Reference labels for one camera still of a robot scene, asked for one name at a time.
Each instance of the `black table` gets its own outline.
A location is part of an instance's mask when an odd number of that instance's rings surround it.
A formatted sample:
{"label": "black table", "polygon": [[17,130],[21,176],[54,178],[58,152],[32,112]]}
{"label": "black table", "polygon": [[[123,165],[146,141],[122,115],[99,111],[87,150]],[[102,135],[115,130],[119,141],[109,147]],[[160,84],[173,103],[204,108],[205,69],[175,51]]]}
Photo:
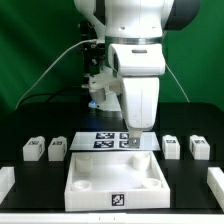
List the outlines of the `black table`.
{"label": "black table", "polygon": [[[64,162],[49,162],[47,150],[38,162],[24,162],[22,147],[29,138],[44,136],[47,148],[58,136],[67,137],[70,146],[77,131],[126,130],[122,119],[90,114],[81,104],[35,103],[20,107],[0,123],[0,168],[14,166],[16,178],[0,205],[0,213],[65,212],[71,152],[67,152]],[[206,181],[208,167],[224,168],[224,113],[205,103],[160,103],[152,131],[160,145],[167,134],[176,136],[181,145],[180,160],[165,160],[162,151],[154,153],[171,189],[171,208],[122,212],[223,214]],[[209,161],[193,159],[189,151],[191,135],[206,138],[211,146]]]}

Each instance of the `black square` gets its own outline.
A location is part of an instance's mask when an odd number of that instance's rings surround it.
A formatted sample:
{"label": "black square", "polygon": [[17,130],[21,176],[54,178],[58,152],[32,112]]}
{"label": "black square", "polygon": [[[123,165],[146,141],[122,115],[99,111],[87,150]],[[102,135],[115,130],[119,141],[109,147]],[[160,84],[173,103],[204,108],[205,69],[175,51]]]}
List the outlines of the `black square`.
{"label": "black square", "polygon": [[128,141],[119,141],[119,148],[122,149],[130,148],[128,145]]}
{"label": "black square", "polygon": [[113,207],[115,206],[124,206],[125,195],[124,194],[112,194],[111,204]]}
{"label": "black square", "polygon": [[129,139],[129,134],[128,133],[120,133],[120,139]]}
{"label": "black square", "polygon": [[96,133],[96,139],[114,139],[114,133]]}
{"label": "black square", "polygon": [[95,149],[107,149],[113,147],[114,147],[114,141],[95,141],[93,146],[93,148]]}

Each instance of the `green wall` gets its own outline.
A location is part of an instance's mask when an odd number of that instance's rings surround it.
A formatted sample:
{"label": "green wall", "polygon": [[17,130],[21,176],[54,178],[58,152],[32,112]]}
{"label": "green wall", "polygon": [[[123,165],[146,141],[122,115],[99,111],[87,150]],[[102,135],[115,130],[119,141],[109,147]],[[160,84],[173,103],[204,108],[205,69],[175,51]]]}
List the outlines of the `green wall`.
{"label": "green wall", "polygon": [[[164,39],[167,63],[192,102],[224,110],[224,1],[201,0],[196,19]],[[73,0],[0,1],[0,119],[68,47],[80,40]],[[68,54],[32,94],[80,85],[82,56]],[[185,102],[169,73],[161,78],[160,102]]]}

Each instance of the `white container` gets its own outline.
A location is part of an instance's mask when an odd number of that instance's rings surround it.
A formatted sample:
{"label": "white container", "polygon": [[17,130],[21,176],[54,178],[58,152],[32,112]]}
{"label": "white container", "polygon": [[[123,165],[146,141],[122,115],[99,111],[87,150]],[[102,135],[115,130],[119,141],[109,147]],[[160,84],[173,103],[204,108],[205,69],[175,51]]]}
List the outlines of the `white container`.
{"label": "white container", "polygon": [[[86,161],[93,164],[88,172],[76,166],[83,156],[91,158]],[[144,168],[140,160],[147,161]],[[170,189],[153,152],[72,154],[65,188],[66,211],[169,207]]]}

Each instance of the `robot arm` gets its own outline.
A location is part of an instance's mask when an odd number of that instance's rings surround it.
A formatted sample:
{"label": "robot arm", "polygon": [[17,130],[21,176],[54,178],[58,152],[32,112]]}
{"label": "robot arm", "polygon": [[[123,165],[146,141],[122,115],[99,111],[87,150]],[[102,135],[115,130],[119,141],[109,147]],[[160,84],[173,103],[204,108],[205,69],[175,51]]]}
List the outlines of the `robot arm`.
{"label": "robot arm", "polygon": [[187,26],[196,16],[200,0],[75,0],[75,4],[95,27],[98,39],[110,43],[106,60],[121,85],[129,146],[137,148],[142,131],[151,130],[155,122],[158,77],[165,73],[163,30]]}

